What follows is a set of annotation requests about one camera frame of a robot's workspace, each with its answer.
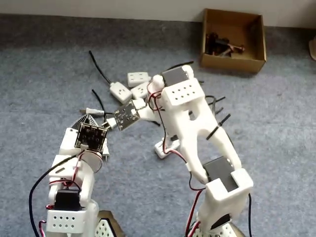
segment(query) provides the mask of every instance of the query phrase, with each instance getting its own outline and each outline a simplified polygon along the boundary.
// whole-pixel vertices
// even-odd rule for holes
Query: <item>floor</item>
[[[0,232],[32,236],[28,195],[58,153],[79,109],[99,108],[94,88],[113,112],[119,103],[95,70],[88,51],[113,81],[128,72],[151,76],[195,60],[206,94],[254,180],[256,237],[316,235],[316,62],[308,52],[313,30],[266,28],[268,61],[257,75],[202,69],[201,24],[44,16],[0,16]],[[153,145],[162,128],[138,122],[108,134],[111,157],[95,176],[93,198],[111,210],[129,237],[182,237],[195,193],[174,155],[159,160]],[[199,157],[216,149],[199,140]],[[48,185],[35,192],[36,221],[45,219]],[[235,221],[248,236],[245,208]]]

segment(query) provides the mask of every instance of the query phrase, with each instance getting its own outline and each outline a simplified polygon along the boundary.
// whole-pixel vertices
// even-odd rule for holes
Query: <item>white wall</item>
[[[316,28],[316,0],[0,0],[0,13],[200,21],[204,8],[260,13],[266,26]]]

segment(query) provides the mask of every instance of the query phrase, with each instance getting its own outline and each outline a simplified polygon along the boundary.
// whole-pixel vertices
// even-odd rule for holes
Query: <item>black circuit board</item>
[[[107,130],[105,128],[82,123],[78,131],[75,147],[80,148],[81,144],[83,144],[87,145],[89,150],[101,153],[106,136]]]
[[[114,112],[114,117],[118,124],[120,131],[131,126],[137,120],[140,119],[139,114],[132,101],[129,101],[127,104],[121,106],[118,110]]]

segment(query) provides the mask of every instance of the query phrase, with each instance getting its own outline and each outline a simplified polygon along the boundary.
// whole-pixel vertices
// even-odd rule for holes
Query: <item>white robot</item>
[[[98,204],[91,199],[94,173],[109,155],[106,134],[91,115],[85,115],[66,129],[49,172],[49,204],[46,232],[42,237],[118,237],[109,219],[99,216]]]
[[[153,77],[147,102],[131,101],[117,110],[120,130],[139,119],[162,122],[165,137],[155,145],[160,158],[173,152],[183,158],[188,171],[205,185],[205,198],[188,237],[235,237],[230,225],[244,209],[253,181],[224,129],[205,99],[189,65],[178,66]],[[198,136],[212,142],[223,155],[202,164]]]

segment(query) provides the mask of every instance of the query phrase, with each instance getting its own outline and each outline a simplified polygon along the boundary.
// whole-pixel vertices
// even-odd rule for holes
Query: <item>brown cardboard box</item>
[[[220,57],[205,53],[206,34],[215,32],[231,44],[244,45],[243,54]],[[262,15],[206,9],[203,22],[201,65],[257,73],[267,60]]]

